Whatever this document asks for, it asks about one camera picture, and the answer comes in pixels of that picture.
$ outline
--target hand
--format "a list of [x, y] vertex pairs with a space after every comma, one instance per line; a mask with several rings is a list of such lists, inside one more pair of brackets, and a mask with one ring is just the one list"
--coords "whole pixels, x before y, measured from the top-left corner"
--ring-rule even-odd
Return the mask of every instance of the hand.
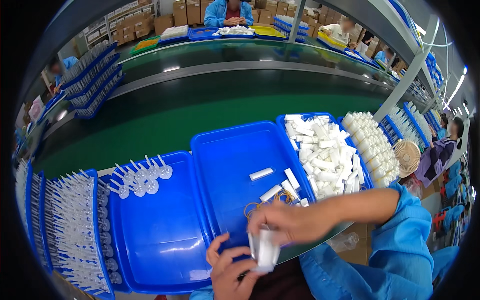
[[276, 244], [315, 241], [330, 232], [340, 220], [332, 203], [335, 205], [326, 200], [308, 207], [297, 207], [274, 201], [253, 213], [248, 231], [257, 235], [261, 224], [269, 224], [279, 229], [273, 240]]
[[238, 24], [240, 24], [239, 22], [239, 18], [230, 18], [228, 20], [225, 20], [223, 21], [223, 25], [225, 26], [237, 26]]
[[218, 236], [207, 250], [207, 262], [213, 267], [211, 278], [215, 300], [248, 300], [255, 283], [263, 274], [249, 272], [242, 281], [238, 281], [241, 274], [255, 268], [257, 263], [246, 259], [233, 264], [233, 258], [251, 254], [248, 247], [226, 249], [222, 255], [218, 255], [221, 243], [229, 238], [228, 233]]

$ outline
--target beige fan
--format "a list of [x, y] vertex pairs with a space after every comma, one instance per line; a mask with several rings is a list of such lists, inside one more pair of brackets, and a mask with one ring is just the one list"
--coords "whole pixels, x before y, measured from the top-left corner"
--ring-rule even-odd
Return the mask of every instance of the beige fan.
[[405, 178], [415, 172], [420, 164], [420, 149], [407, 140], [400, 140], [394, 146], [395, 158], [400, 162], [400, 178]]

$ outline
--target clear plastic bag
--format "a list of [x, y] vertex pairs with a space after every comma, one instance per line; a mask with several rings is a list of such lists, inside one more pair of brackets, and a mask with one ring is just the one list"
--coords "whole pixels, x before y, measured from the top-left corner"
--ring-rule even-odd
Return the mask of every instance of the clear plastic bag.
[[418, 197], [420, 200], [422, 199], [423, 192], [421, 188], [421, 183], [416, 178], [410, 178], [403, 184], [404, 187], [407, 188], [408, 192], [411, 193], [413, 196]]
[[333, 251], [340, 253], [347, 250], [353, 250], [359, 242], [359, 236], [355, 232], [349, 234], [340, 233], [336, 237], [329, 239], [327, 244], [332, 247]]

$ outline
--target dark red shirt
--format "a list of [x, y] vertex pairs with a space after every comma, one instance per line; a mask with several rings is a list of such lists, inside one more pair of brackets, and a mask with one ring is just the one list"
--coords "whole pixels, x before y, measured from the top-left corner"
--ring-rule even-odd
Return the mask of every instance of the dark red shirt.
[[232, 11], [227, 7], [227, 15], [225, 16], [225, 20], [230, 18], [240, 18], [240, 8], [237, 11]]

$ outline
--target yellow tray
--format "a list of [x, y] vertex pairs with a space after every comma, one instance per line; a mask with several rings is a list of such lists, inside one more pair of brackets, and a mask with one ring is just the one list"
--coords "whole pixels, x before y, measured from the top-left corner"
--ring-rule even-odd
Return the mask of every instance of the yellow tray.
[[255, 29], [255, 33], [258, 34], [259, 36], [270, 36], [275, 39], [285, 39], [287, 38], [283, 34], [279, 33], [277, 30], [270, 28], [270, 27], [265, 27], [265, 26], [248, 26], [248, 28]]

